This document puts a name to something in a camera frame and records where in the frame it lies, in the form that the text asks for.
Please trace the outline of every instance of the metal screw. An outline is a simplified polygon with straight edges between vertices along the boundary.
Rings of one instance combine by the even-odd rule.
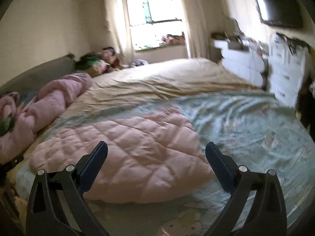
[[[66,171],[71,172],[74,170],[74,166],[73,165],[69,165],[66,167]]]
[[[274,170],[269,170],[268,173],[272,176],[275,176],[276,175],[276,172]]]
[[[41,170],[39,170],[39,171],[37,172],[37,175],[41,176],[41,175],[44,174],[44,173],[45,173],[45,170],[41,169]]]
[[[242,172],[246,172],[247,171],[247,168],[245,166],[239,166],[238,168],[240,171]]]

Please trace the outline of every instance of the window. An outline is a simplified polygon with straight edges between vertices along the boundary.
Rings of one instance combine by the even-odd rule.
[[[181,0],[127,0],[135,50],[165,45],[167,34],[184,31]]]

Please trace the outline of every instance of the pink comforter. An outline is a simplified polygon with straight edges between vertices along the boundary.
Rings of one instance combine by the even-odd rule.
[[[17,109],[13,99],[4,96],[0,100],[3,118],[17,118],[12,132],[0,138],[0,163],[9,162],[36,139],[37,132],[52,123],[78,96],[92,84],[88,74],[76,73],[45,85],[25,108]]]
[[[213,178],[189,119],[176,107],[153,114],[63,128],[39,144],[30,156],[32,171],[63,170],[91,153],[99,141],[108,157],[91,190],[90,200],[151,203],[189,194]]]

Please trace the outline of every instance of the green cloth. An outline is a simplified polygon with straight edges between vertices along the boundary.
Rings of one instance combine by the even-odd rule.
[[[12,131],[14,123],[15,119],[13,117],[2,118],[2,120],[0,120],[0,136],[4,136],[7,132]]]
[[[96,61],[100,61],[98,55],[94,52],[90,52],[85,54],[80,58],[78,62],[76,62],[75,69],[76,70],[86,70],[93,66]]]
[[[73,117],[59,117],[42,135],[41,141],[51,139],[65,127],[143,116],[170,106],[176,106],[191,121],[202,151],[208,142],[213,141],[223,154],[230,155],[238,165],[246,165],[254,172],[276,171],[283,190],[288,226],[311,204],[315,196],[315,144],[296,119],[294,110],[278,102],[273,94],[263,91],[206,93],[151,101],[136,107],[116,106]],[[34,181],[35,175],[28,171],[26,167],[16,175],[17,185],[21,189],[18,192],[21,194],[26,189],[26,183]],[[181,218],[198,209],[201,217],[195,222],[201,224],[203,231],[198,235],[202,236],[229,197],[214,178],[200,189],[163,203],[103,204],[93,201],[93,205],[102,211],[97,212],[97,216],[108,231],[113,235],[128,236],[139,236],[139,232],[140,235],[156,235],[166,221],[178,224],[183,221]],[[251,194],[235,229],[245,222],[253,200]]]

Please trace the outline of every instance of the white curtain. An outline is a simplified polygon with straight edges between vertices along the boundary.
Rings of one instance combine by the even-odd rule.
[[[189,58],[210,59],[207,23],[201,0],[182,0],[182,4],[187,27],[186,43]]]
[[[114,43],[125,64],[129,64],[134,55],[131,41],[127,0],[105,0],[109,30]]]

